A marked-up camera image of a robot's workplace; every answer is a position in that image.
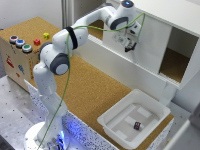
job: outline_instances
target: robotic arm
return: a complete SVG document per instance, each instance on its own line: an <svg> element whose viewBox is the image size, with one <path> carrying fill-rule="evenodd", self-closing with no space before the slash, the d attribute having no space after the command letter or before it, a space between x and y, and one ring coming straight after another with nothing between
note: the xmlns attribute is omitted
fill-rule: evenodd
<svg viewBox="0 0 200 150"><path fill-rule="evenodd" d="M111 30L120 29L130 23L134 19L134 4L132 1L124 0L116 10L112 4L105 3L80 18L76 23L63 29L53 36L52 43L45 43L40 49L40 63L34 67L34 78L40 94L40 99L48 110L44 126L38 132L36 140L41 142L45 132L50 124L51 119L59 106L61 98L56 94L55 75L62 75L68 71L68 51L66 46L66 39L69 36L69 50L85 44L88 39L87 27L80 27L75 30L77 26L87 26L96 20L102 20ZM125 47L125 51L133 50L136 42L133 40L137 37L141 25L134 22L129 27L116 31L114 40ZM49 143L52 143L60 135L63 130L62 116L67 112L67 106L62 103L53 123L50 127L45 140L43 141L43 148L50 149Z"/></svg>

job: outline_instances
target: cork board surface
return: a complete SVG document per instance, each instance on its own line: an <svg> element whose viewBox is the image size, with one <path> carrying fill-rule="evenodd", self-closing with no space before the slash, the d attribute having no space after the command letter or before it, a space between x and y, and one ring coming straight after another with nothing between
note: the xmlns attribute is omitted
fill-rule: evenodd
<svg viewBox="0 0 200 150"><path fill-rule="evenodd" d="M189 61L190 58L167 48L160 72L171 79L181 82Z"/></svg>
<svg viewBox="0 0 200 150"><path fill-rule="evenodd" d="M0 31L0 37L9 43L10 36L17 35L19 39L25 40L26 44L32 46L32 53L37 53L40 46L45 42L51 42L53 35L59 31L60 29L56 26L48 23L40 17L36 17ZM50 34L48 40L43 37L43 34L46 32ZM40 39L41 45L34 45L34 39Z"/></svg>
<svg viewBox="0 0 200 150"><path fill-rule="evenodd" d="M90 24L90 26L94 26L94 27L103 29L104 23L101 20L97 20L94 23ZM88 28L88 32L89 32L89 34L95 36L96 38L103 40L103 31L97 30L94 28Z"/></svg>
<svg viewBox="0 0 200 150"><path fill-rule="evenodd" d="M67 77L67 73L55 76L58 86L57 93L60 96L63 94ZM36 87L34 80L29 82ZM123 148L105 134L97 118L129 92L131 89L78 56L74 55L71 58L70 82L64 98L68 109L120 150ZM145 150L172 119L173 116L169 115L137 150Z"/></svg>

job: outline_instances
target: wooden box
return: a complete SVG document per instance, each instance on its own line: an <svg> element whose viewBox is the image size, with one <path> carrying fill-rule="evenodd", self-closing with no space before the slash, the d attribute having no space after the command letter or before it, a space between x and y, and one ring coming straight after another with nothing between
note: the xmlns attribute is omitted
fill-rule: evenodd
<svg viewBox="0 0 200 150"><path fill-rule="evenodd" d="M59 31L59 28L39 17L0 31L0 50L7 75L28 91L24 79L27 81L33 79L33 67L39 63L40 46L51 41L52 36ZM48 40L44 39L44 33L50 34ZM16 45L10 44L9 38L12 35L17 35L19 39L25 40L26 44L32 46L33 51L26 54L22 52L22 49L16 48ZM34 45L34 39L40 39L41 44Z"/></svg>

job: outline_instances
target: cable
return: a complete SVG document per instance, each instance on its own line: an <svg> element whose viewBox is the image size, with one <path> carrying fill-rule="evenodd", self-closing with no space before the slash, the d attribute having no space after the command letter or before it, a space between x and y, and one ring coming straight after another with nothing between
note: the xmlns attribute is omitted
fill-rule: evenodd
<svg viewBox="0 0 200 150"><path fill-rule="evenodd" d="M143 16L143 20L142 20L142 25L141 25L140 31L139 31L139 33L138 33L138 39L139 39L140 34L141 34L141 31L142 31L142 27L143 27L143 25L144 25L145 13L141 13L141 14L138 15L133 21L131 21L129 24L127 24L126 26L124 26L124 27L122 27L122 28L120 28L120 29L116 29L116 30L106 30L106 29L102 29L102 28L98 28L98 27L94 27L94 26L78 26L78 27L75 27L74 30L76 30L76 29L78 29L78 28L82 28L82 27L89 27L89 28L94 28L94 29L98 29L98 30L102 30L102 31L110 31L110 32L112 32L112 31L119 31L119 30L122 30L122 29L124 29L124 28L130 26L132 23L134 23L134 22L135 22L137 19L139 19L141 16ZM55 114L53 115L53 118L52 118L52 120L51 120L51 122L50 122L50 124L49 124L49 126L48 126L48 128L47 128L47 131L45 132L45 135L44 135L44 137L43 137L43 139L42 139L40 145L38 146L38 149L37 149L37 150L39 150L39 148L41 147L42 143L44 142L44 139L45 139L45 137L46 137L46 135L47 135L47 132L49 131L49 128L51 127L51 124L52 124L52 122L53 122L55 116L57 115L57 113L58 113L58 111L59 111L59 109L60 109L60 107L61 107L61 105L62 105L62 102L63 102L64 97L65 97L65 94L66 94L66 90L67 90L67 87L68 87L68 84L69 84L70 70L71 70L71 69L70 69L70 68L71 68L71 66L70 66L70 56L69 56L69 33L68 33L68 35L67 35L67 51L68 51L68 59L69 59L69 71L68 71L67 83L66 83L66 86L65 86L65 89L64 89L64 92L63 92L63 96L62 96L61 102L60 102L60 104L59 104L59 106L58 106L58 108L57 108Z"/></svg>

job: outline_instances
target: white plastic bin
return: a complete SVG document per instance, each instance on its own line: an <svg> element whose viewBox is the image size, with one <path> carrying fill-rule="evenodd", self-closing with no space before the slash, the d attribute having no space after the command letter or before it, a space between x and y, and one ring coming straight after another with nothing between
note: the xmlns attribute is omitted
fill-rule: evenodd
<svg viewBox="0 0 200 150"><path fill-rule="evenodd" d="M170 109L135 89L98 118L105 133L126 149L136 149L169 115ZM140 122L140 129L134 129Z"/></svg>

